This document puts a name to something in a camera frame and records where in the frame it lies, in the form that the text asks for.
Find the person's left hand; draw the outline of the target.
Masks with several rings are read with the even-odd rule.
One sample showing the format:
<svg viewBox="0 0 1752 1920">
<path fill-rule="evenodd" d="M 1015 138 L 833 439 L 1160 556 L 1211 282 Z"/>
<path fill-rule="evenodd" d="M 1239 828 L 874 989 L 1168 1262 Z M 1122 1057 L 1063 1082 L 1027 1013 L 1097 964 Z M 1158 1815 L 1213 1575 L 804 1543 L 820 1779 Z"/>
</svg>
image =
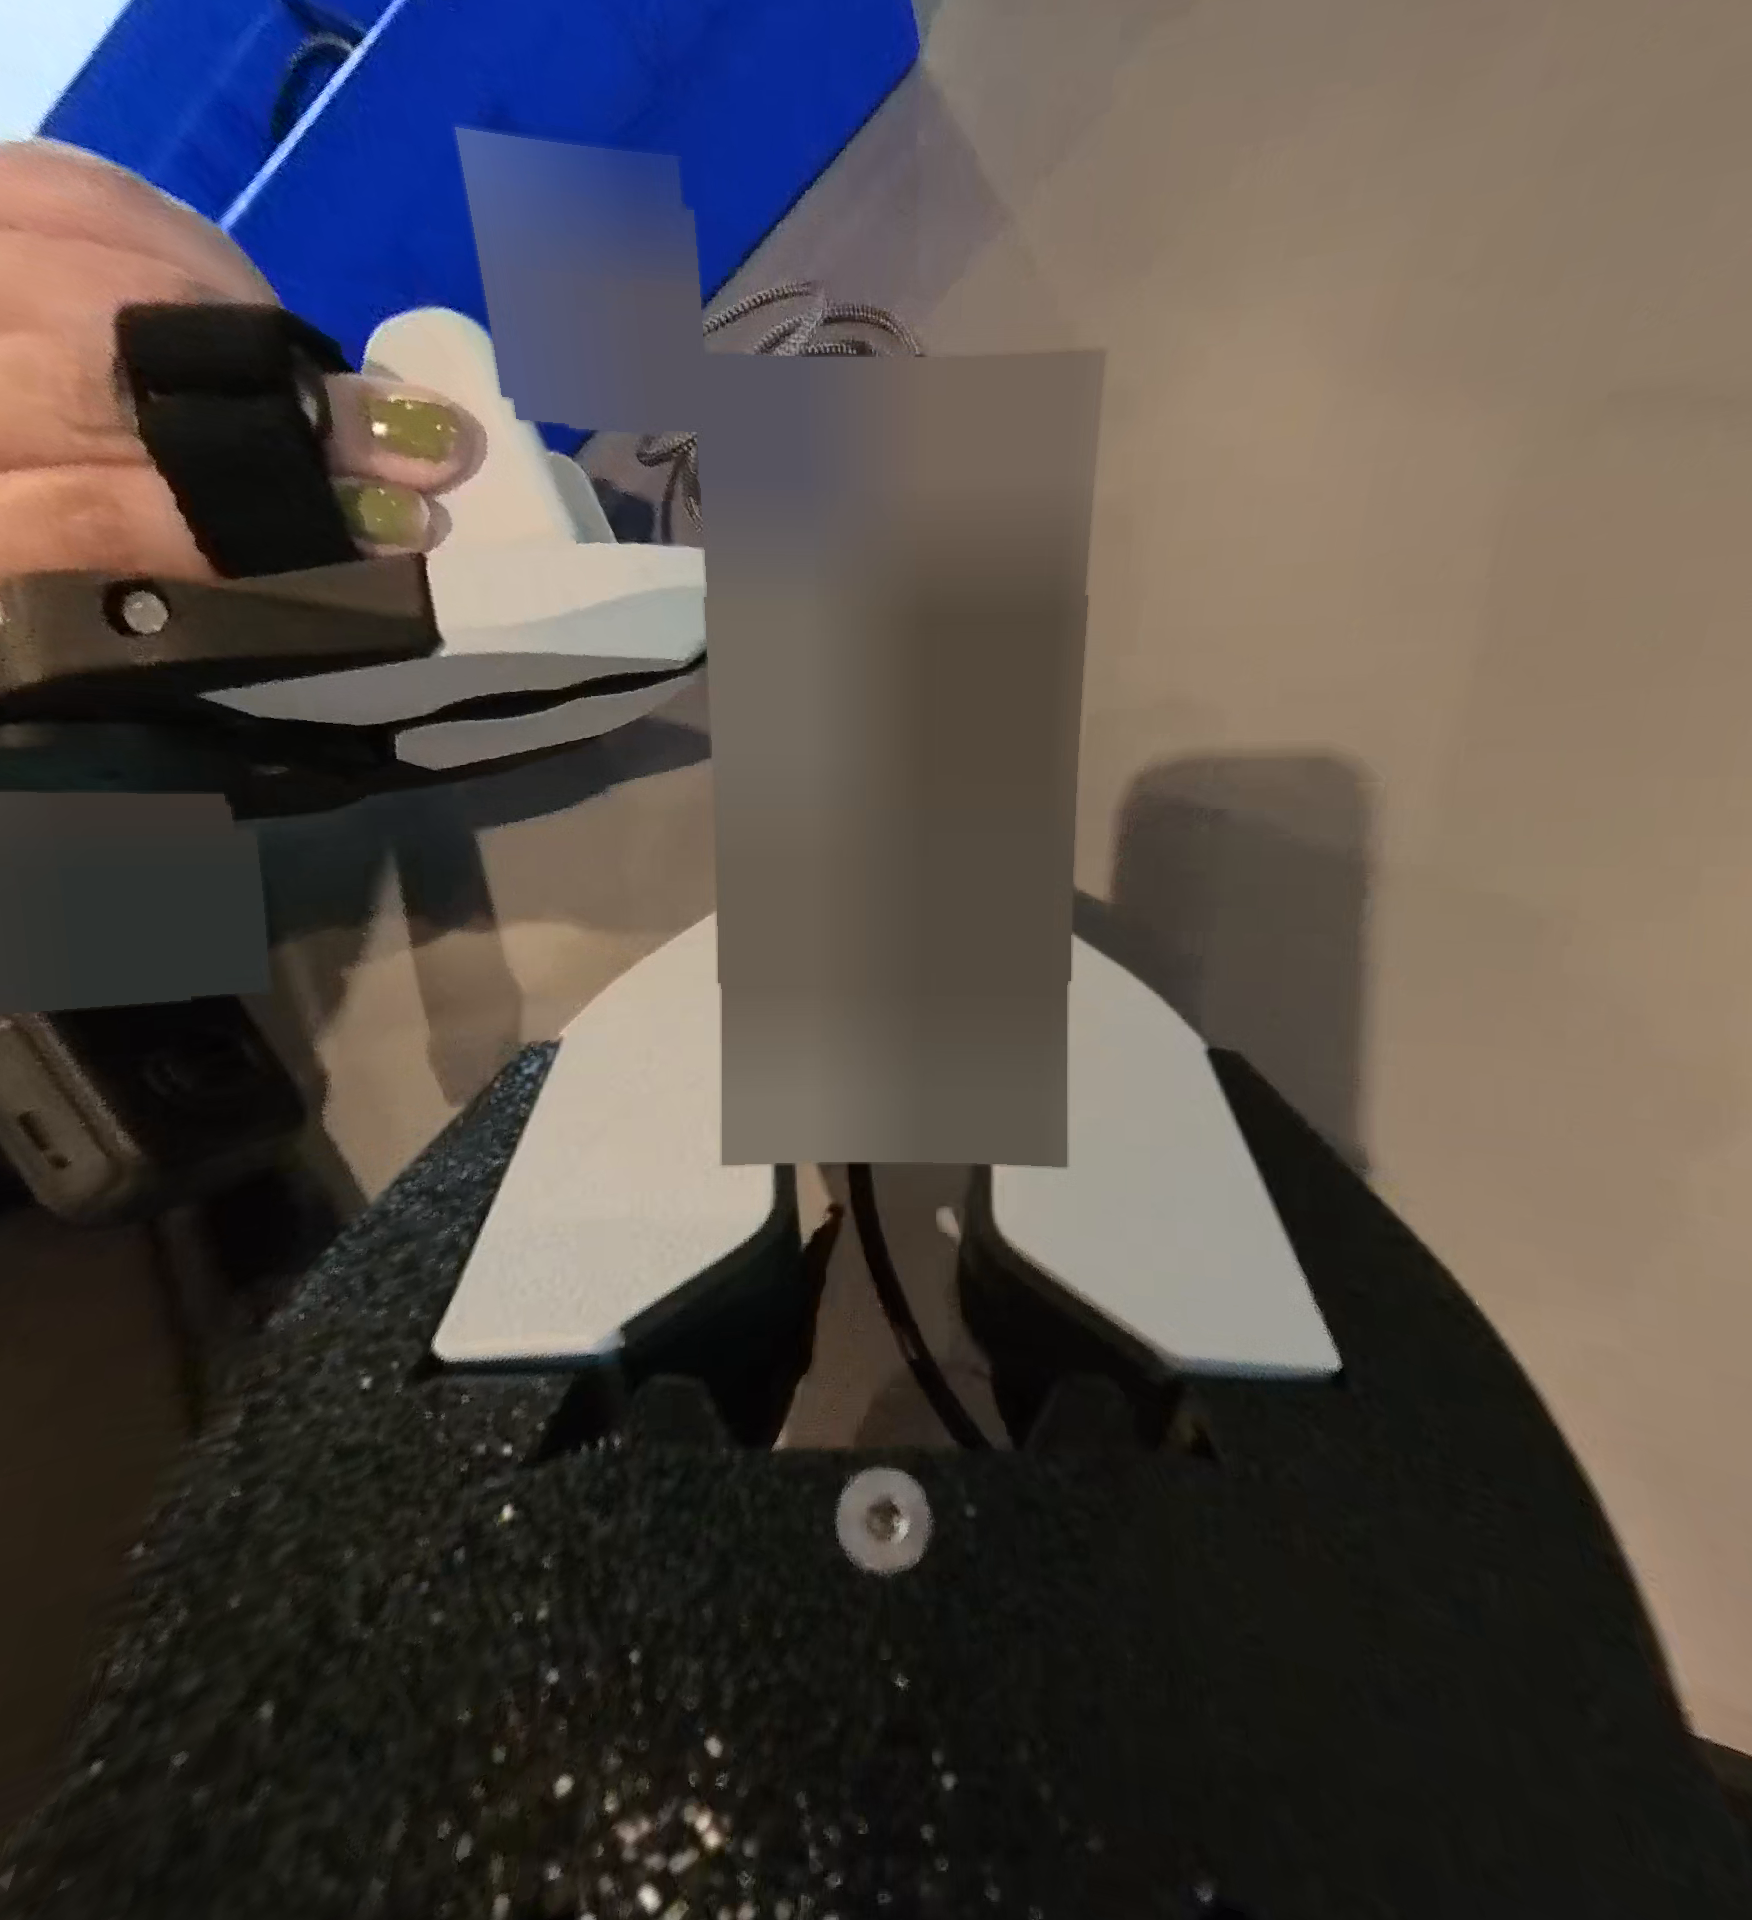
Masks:
<svg viewBox="0 0 1752 1920">
<path fill-rule="evenodd" d="M 122 373 L 127 305 L 278 305 L 250 256 L 130 171 L 0 146 L 0 584 L 49 571 L 217 581 Z"/>
</svg>

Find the blue box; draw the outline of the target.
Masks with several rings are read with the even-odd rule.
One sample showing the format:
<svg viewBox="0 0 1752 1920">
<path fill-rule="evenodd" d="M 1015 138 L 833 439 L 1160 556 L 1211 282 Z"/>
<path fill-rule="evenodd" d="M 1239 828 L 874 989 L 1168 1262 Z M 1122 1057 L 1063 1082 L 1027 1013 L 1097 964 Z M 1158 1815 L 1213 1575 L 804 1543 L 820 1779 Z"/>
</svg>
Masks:
<svg viewBox="0 0 1752 1920">
<path fill-rule="evenodd" d="M 918 63 L 909 3 L 407 3 L 278 125 L 294 5 L 130 5 L 47 137 L 207 214 L 322 364 L 400 370 L 403 316 L 478 328 L 476 385 L 591 435 L 802 439 L 802 375 L 707 353 L 720 292 Z"/>
</svg>

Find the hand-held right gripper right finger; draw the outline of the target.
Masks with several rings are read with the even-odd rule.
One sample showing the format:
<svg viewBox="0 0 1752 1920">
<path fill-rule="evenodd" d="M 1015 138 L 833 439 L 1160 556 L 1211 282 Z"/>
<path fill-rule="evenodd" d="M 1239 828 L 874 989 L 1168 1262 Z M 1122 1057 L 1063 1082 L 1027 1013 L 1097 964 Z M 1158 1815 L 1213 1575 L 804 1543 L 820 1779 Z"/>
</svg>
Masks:
<svg viewBox="0 0 1752 1920">
<path fill-rule="evenodd" d="M 1074 937 L 1060 1166 L 983 1166 L 967 1198 L 967 1316 L 1023 1289 L 1070 1335 L 1160 1378 L 1338 1378 L 1219 1072 L 1169 1000 Z"/>
</svg>

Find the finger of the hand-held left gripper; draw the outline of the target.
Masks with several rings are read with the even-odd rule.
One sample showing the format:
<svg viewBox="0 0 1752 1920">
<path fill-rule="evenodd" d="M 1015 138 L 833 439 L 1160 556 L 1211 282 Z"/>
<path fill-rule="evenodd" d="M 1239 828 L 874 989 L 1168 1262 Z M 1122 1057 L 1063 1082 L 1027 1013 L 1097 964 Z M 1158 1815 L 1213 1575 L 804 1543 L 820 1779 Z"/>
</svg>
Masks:
<svg viewBox="0 0 1752 1920">
<path fill-rule="evenodd" d="M 609 681 L 582 682 L 527 713 L 441 718 L 400 730 L 392 754 L 400 767 L 415 775 L 471 776 L 501 770 L 506 763 L 563 754 L 623 730 L 703 681 L 705 677 L 665 677 L 624 687 L 612 687 Z"/>
<path fill-rule="evenodd" d="M 207 690 L 198 699 L 270 721 L 415 730 L 601 705 L 624 693 L 680 681 L 705 661 L 705 647 L 685 657 L 432 653 L 392 665 Z"/>
</svg>

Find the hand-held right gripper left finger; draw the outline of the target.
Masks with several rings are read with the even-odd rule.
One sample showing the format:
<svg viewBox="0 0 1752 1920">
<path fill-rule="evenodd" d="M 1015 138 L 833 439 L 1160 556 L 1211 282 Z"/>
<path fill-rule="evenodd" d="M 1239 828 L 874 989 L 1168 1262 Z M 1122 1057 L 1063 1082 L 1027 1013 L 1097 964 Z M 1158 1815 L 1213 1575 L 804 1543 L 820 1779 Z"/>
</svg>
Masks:
<svg viewBox="0 0 1752 1920">
<path fill-rule="evenodd" d="M 728 1269 L 802 1256 L 794 1170 L 728 1164 L 720 942 L 705 916 L 558 1034 L 432 1355 L 609 1361 L 687 1321 Z"/>
</svg>

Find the black device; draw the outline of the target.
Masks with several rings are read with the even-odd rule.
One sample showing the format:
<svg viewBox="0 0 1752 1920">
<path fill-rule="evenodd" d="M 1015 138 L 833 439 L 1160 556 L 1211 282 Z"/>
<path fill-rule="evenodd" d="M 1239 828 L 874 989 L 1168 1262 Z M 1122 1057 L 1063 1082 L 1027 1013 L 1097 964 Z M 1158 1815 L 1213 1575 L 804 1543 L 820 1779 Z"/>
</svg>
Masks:
<svg viewBox="0 0 1752 1920">
<path fill-rule="evenodd" d="M 52 1026 L 81 1090 L 143 1181 L 243 1170 L 307 1120 L 299 1082 L 235 994 L 74 1008 Z"/>
</svg>

